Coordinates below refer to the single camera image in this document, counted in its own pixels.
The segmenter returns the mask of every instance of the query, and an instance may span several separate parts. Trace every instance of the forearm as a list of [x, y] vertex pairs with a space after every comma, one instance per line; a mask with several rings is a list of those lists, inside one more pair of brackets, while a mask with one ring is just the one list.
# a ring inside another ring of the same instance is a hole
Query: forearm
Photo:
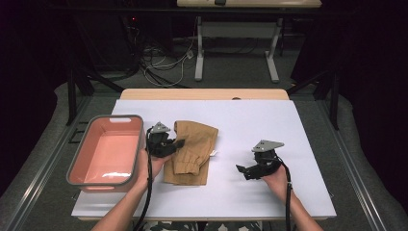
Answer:
[[294, 192], [291, 192], [291, 214], [299, 231], [319, 231], [321, 227], [309, 215]]
[[137, 183], [92, 230], [126, 230], [146, 188], [146, 183]]

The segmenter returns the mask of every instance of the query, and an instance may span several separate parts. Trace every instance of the cable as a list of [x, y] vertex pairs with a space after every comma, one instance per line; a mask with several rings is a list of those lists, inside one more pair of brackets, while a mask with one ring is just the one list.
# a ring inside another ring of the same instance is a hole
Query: cable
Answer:
[[285, 168], [286, 177], [288, 179], [288, 185], [286, 188], [286, 230], [291, 231], [291, 190], [292, 190], [292, 180], [291, 180], [291, 173], [289, 172], [289, 168], [285, 165], [285, 163], [278, 157], [279, 161], [282, 163], [282, 166]]
[[[88, 41], [89, 44], [91, 45], [92, 50], [93, 50], [94, 53], [99, 57], [99, 59], [100, 59], [103, 63], [105, 63], [105, 65], [106, 65], [107, 67], [109, 67], [111, 70], [121, 71], [121, 70], [118, 70], [117, 68], [115, 68], [114, 66], [112, 66], [111, 64], [109, 64], [109, 62], [105, 59], [105, 57], [100, 53], [99, 49], [98, 49], [98, 48], [96, 47], [96, 45], [94, 44], [92, 38], [90, 37], [90, 35], [89, 35], [87, 29], [85, 28], [85, 26], [84, 26], [84, 24], [81, 22], [81, 20], [79, 20], [77, 17], [74, 17], [74, 20], [75, 20], [76, 24], [78, 25], [79, 30], [82, 32], [82, 35], [84, 35], [84, 36], [86, 37], [87, 41]], [[126, 42], [126, 44], [128, 45], [128, 47], [129, 47], [129, 43], [130, 43], [130, 42], [129, 42], [127, 39], [125, 40], [125, 42]], [[133, 52], [134, 52], [134, 53], [133, 53], [133, 56], [134, 56], [135, 60], [138, 60], [140, 55], [137, 54], [136, 48], [133, 50]], [[118, 80], [126, 79], [126, 78], [131, 77], [132, 75], [134, 75], [134, 74], [137, 73], [138, 71], [139, 71], [139, 67], [138, 67], [137, 65], [131, 66], [131, 67], [130, 67], [130, 71], [129, 71], [128, 73], [126, 73], [125, 75], [110, 77], [110, 78], [108, 78], [108, 79], [110, 79], [111, 81], [118, 81]]]
[[187, 58], [187, 56], [183, 57], [183, 59], [179, 60], [179, 61], [176, 63], [176, 64], [178, 64], [178, 63], [180, 63], [180, 61], [181, 61], [181, 77], [180, 77], [180, 79], [178, 79], [175, 83], [171, 83], [171, 84], [167, 84], [167, 85], [165, 85], [165, 84], [155, 84], [153, 81], [151, 81], [151, 80], [150, 80], [149, 78], [147, 78], [147, 76], [146, 76], [146, 71], [147, 71], [149, 68], [151, 68], [150, 66], [148, 66], [148, 67], [144, 70], [143, 75], [144, 75], [144, 77], [146, 78], [146, 80], [147, 80], [148, 82], [150, 82], [151, 84], [153, 84], [153, 85], [155, 85], [155, 86], [158, 86], [158, 87], [171, 87], [171, 86], [177, 85], [178, 83], [180, 83], [180, 82], [183, 80], [183, 77], [184, 77], [183, 66], [184, 66], [184, 61], [186, 60], [186, 58]]
[[[146, 138], [149, 139], [149, 137], [150, 137], [150, 129], [147, 130], [147, 134], [146, 134]], [[147, 209], [150, 204], [150, 198], [152, 195], [152, 188], [153, 188], [152, 159], [151, 159], [150, 150], [149, 150], [148, 145], [146, 146], [146, 151], [147, 151], [147, 169], [148, 169], [148, 175], [149, 175], [149, 178], [147, 179], [147, 197], [144, 202], [143, 211], [141, 212], [139, 221], [133, 229], [134, 231], [139, 231], [141, 228], [143, 228], [143, 225], [141, 225], [141, 223], [143, 222], [144, 217], [146, 216]]]
[[[247, 46], [249, 46], [249, 44], [251, 43], [251, 41], [255, 41], [255, 44], [248, 50], [245, 52], [242, 52], [244, 50], [244, 48], [246, 48]], [[233, 51], [233, 52], [221, 52], [221, 51], [212, 51], [209, 50], [208, 48], [206, 49], [206, 53], [210, 53], [210, 54], [218, 54], [218, 55], [246, 55], [246, 54], [250, 54], [252, 53], [252, 51], [255, 50], [255, 48], [258, 47], [258, 42], [259, 39], [258, 38], [253, 38], [251, 41], [247, 42], [246, 44], [243, 45], [243, 47], [241, 47], [239, 50], [237, 51]]]
[[[156, 83], [157, 83], [158, 85], [161, 85], [161, 84], [162, 84], [161, 81], [163, 81], [163, 82], [165, 82], [165, 83], [168, 83], [169, 85], [172, 84], [172, 82], [170, 82], [170, 81], [168, 81], [167, 79], [165, 79], [165, 78], [163, 78], [163, 77], [161, 77], [161, 76], [159, 76], [159, 75], [153, 73], [153, 72], [150, 71], [150, 70], [147, 70], [146, 73], [149, 74], [150, 77], [151, 77], [154, 81], [156, 81]], [[189, 87], [184, 86], [184, 85], [180, 85], [180, 84], [172, 85], [172, 87], [174, 87], [174, 88], [180, 88], [180, 89], [189, 89]]]

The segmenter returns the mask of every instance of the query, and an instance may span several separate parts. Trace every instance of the black cable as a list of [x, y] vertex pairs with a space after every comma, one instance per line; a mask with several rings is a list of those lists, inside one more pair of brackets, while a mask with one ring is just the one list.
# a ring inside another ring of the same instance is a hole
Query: black cable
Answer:
[[[150, 131], [148, 130], [147, 135], [146, 135], [147, 139], [149, 139], [149, 136], [150, 136]], [[148, 145], [146, 146], [146, 151], [147, 151], [147, 169], [148, 169], [148, 175], [149, 175], [149, 178], [147, 179], [147, 197], [146, 197], [146, 201], [144, 202], [143, 211], [141, 212], [139, 221], [133, 228], [134, 231], [139, 231], [142, 228], [141, 223], [144, 221], [144, 217], [146, 216], [147, 209], [150, 203], [150, 198], [152, 195], [152, 188], [153, 188], [152, 159], [151, 159], [150, 150], [149, 150]]]
[[[71, 6], [71, 4], [70, 4], [70, 1], [69, 0], [67, 0], [66, 1], [67, 2], [67, 5], [68, 6]], [[115, 4], [117, 5], [117, 6], [120, 6], [120, 3], [119, 3], [119, 1], [118, 0], [115, 0]], [[119, 23], [120, 23], [120, 25], [121, 25], [121, 30], [122, 30], [122, 32], [123, 32], [123, 35], [124, 36], [126, 36], [126, 30], [125, 30], [125, 25], [124, 25], [124, 23], [123, 23], [123, 21], [121, 20], [121, 17], [119, 17], [118, 18], [119, 19]], [[94, 42], [93, 42], [93, 40], [91, 39], [91, 37], [89, 36], [89, 33], [88, 33], [88, 31], [86, 30], [86, 28], [85, 28], [85, 26], [84, 26], [84, 24], [81, 22], [81, 20], [79, 20], [79, 18], [78, 17], [74, 17], [74, 20], [75, 20], [75, 22], [76, 22], [76, 25], [77, 25], [77, 28], [78, 28], [78, 30], [80, 31], [80, 33], [81, 33], [81, 35], [82, 36], [85, 36], [85, 38], [83, 38], [83, 39], [87, 39], [87, 41], [89, 42], [89, 44], [91, 45], [91, 48], [93, 48], [93, 51], [98, 55], [98, 57], [99, 57], [99, 59], [103, 62], [103, 63], [105, 63], [111, 70], [115, 70], [115, 71], [121, 71], [121, 70], [118, 70], [118, 69], [116, 69], [114, 66], [112, 66], [111, 64], [109, 64], [109, 62], [105, 59], [105, 57], [100, 53], [100, 51], [99, 51], [99, 49], [96, 47], [96, 45], [94, 44]], [[128, 46], [128, 48], [129, 48], [129, 51], [131, 51], [133, 54], [131, 54], [133, 57], [134, 57], [134, 62], [137, 62], [138, 60], [140, 60], [140, 57], [141, 57], [141, 52], [139, 52], [138, 51], [138, 45], [137, 45], [137, 43], [136, 43], [136, 41], [137, 41], [137, 36], [138, 35], [136, 35], [135, 36], [135, 44], [132, 42], [132, 41], [130, 41], [129, 39], [125, 39], [125, 42], [126, 42], [126, 45]], [[136, 65], [130, 65], [130, 67], [129, 67], [129, 70], [128, 71], [126, 71], [123, 75], [119, 75], [119, 76], [114, 76], [114, 77], [105, 77], [105, 76], [103, 76], [105, 79], [108, 79], [108, 80], [110, 80], [110, 81], [112, 81], [112, 82], [115, 82], [115, 81], [119, 81], [119, 80], [123, 80], [123, 79], [127, 79], [127, 78], [129, 78], [129, 77], [132, 77], [133, 75], [135, 75], [138, 71], [139, 71], [139, 66], [136, 64]]]
[[156, 81], [156, 83], [158, 85], [164, 85], [162, 86], [162, 88], [168, 88], [168, 87], [174, 87], [174, 88], [178, 88], [178, 89], [189, 89], [190, 87], [181, 85], [181, 84], [174, 84], [174, 82], [171, 82], [169, 80], [167, 80], [166, 78], [163, 78], [155, 73], [153, 73], [151, 70], [147, 69], [146, 70], [146, 74], [148, 74], [154, 81]]
[[291, 231], [291, 190], [292, 190], [292, 180], [291, 180], [291, 173], [289, 172], [289, 168], [283, 163], [283, 161], [279, 158], [282, 166], [285, 168], [286, 177], [288, 179], [288, 186], [286, 188], [286, 230]]
[[165, 67], [156, 67], [156, 66], [152, 65], [153, 69], [161, 70], [161, 71], [171, 70], [171, 69], [173, 69], [174, 67], [176, 67], [178, 65], [179, 60], [177, 58], [175, 58], [175, 59], [176, 59], [176, 61], [170, 67], [165, 68]]

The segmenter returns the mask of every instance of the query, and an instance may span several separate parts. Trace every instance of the white table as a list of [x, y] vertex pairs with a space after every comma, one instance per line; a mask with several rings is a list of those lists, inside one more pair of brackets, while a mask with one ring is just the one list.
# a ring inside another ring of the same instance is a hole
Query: white table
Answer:
[[[284, 205], [262, 180], [246, 181], [236, 165], [255, 165], [251, 149], [259, 140], [281, 141], [277, 154], [290, 167], [293, 187], [314, 218], [336, 216], [329, 193], [290, 100], [118, 100], [115, 115], [136, 114], [145, 129], [161, 121], [189, 119], [219, 129], [206, 186], [174, 186], [159, 175], [146, 220], [271, 220], [285, 217]], [[81, 192], [72, 215], [101, 218], [124, 193]], [[134, 214], [141, 214], [142, 203]]]

